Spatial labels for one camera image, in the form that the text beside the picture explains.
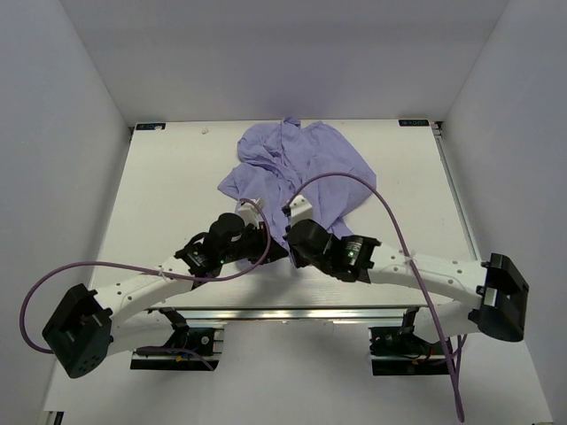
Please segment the lilac zip jacket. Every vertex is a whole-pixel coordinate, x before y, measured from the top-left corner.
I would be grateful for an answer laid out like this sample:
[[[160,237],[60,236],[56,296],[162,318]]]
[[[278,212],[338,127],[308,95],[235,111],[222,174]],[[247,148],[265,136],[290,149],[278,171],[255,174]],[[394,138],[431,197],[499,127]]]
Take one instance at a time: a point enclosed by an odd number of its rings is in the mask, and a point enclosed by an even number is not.
[[[300,120],[259,123],[237,142],[239,164],[218,190],[235,200],[262,199],[272,238],[282,247],[288,218],[282,208],[306,181],[301,195],[313,206],[313,219],[335,236],[349,236],[344,217],[377,186],[377,176],[361,154],[334,127],[321,121],[302,127]]]

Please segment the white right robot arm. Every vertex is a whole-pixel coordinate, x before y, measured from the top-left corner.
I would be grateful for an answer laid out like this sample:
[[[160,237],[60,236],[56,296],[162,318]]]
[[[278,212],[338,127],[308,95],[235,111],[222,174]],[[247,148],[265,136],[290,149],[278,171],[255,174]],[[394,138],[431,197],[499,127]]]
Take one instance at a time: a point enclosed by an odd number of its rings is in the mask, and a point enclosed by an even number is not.
[[[416,254],[408,258],[366,236],[337,238],[326,231],[312,236],[288,235],[301,265],[310,265],[342,282],[391,284],[450,298],[450,303],[413,314],[400,331],[401,345],[422,352],[445,336],[482,333],[504,342],[521,342],[529,285],[514,262],[494,253],[487,261],[461,261]]]

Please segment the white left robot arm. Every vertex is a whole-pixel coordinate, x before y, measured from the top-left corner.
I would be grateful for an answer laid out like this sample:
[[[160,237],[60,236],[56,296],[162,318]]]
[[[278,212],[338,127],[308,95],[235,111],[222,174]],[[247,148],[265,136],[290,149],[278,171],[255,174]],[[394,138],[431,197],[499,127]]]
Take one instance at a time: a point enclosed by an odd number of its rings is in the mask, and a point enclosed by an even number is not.
[[[262,228],[214,236],[202,232],[154,269],[99,290],[77,284],[66,292],[42,336],[68,377],[80,378],[119,352],[180,356],[212,369],[213,333],[191,328],[173,307],[160,302],[219,276],[224,265],[247,260],[264,265],[287,257]]]

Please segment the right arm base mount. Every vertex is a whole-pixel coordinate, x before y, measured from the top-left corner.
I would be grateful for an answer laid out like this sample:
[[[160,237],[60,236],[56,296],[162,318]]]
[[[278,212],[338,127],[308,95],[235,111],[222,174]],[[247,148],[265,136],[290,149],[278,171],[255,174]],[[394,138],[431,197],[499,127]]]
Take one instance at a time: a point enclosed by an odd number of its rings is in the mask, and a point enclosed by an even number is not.
[[[369,328],[369,354],[374,376],[449,375],[441,343],[414,335],[419,308],[408,309],[397,326]]]

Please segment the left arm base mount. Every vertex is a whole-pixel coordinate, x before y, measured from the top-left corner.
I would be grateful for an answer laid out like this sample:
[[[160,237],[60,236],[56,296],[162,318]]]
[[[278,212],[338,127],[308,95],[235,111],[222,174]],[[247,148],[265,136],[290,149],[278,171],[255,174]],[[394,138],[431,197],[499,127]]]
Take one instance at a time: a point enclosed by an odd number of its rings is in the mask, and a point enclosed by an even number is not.
[[[137,348],[130,361],[131,370],[147,371],[207,371],[219,364],[224,329],[222,325],[189,324],[174,308],[150,310],[157,319],[167,320],[172,332],[165,343],[156,348]]]

